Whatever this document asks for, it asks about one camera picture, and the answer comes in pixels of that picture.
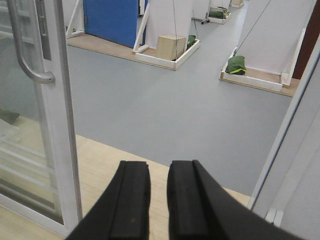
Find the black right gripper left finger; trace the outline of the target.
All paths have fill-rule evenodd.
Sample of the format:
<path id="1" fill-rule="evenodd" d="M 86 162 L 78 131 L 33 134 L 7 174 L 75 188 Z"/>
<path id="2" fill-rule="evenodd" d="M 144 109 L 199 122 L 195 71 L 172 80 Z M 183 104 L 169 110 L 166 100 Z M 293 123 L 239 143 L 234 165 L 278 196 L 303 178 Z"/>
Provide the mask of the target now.
<path id="1" fill-rule="evenodd" d="M 111 182 L 69 240 L 147 240 L 151 178 L 144 161 L 121 161 Z"/>

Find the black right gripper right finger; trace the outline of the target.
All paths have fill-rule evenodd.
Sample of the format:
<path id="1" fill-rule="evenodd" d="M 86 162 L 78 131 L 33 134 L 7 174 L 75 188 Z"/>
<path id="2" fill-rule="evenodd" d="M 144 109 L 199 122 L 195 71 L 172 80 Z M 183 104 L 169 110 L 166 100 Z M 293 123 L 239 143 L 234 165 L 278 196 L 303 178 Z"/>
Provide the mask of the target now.
<path id="1" fill-rule="evenodd" d="M 174 160 L 167 178 L 171 240 L 291 240 L 228 194 L 197 160 Z"/>

